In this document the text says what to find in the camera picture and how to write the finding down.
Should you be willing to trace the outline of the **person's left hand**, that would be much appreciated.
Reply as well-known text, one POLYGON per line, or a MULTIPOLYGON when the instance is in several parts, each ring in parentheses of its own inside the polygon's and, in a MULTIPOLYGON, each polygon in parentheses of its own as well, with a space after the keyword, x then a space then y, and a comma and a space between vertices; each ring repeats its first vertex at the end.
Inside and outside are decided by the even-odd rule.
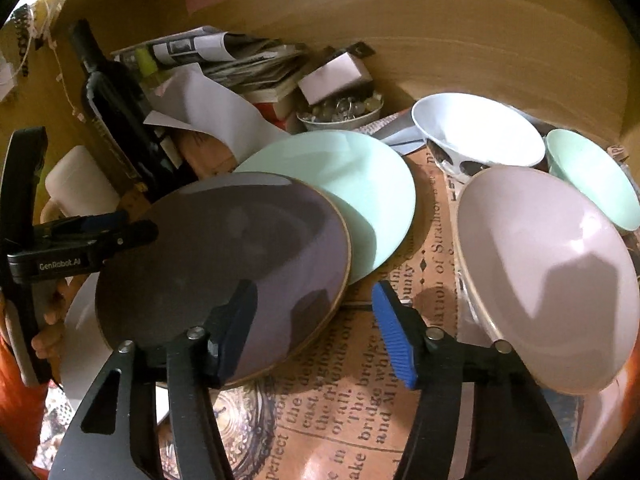
POLYGON ((55 289, 44 304, 44 327, 32 338, 32 348, 35 350, 36 357, 50 365, 55 382, 61 381, 65 319, 74 297, 75 292, 71 281, 67 278, 57 281, 55 289))

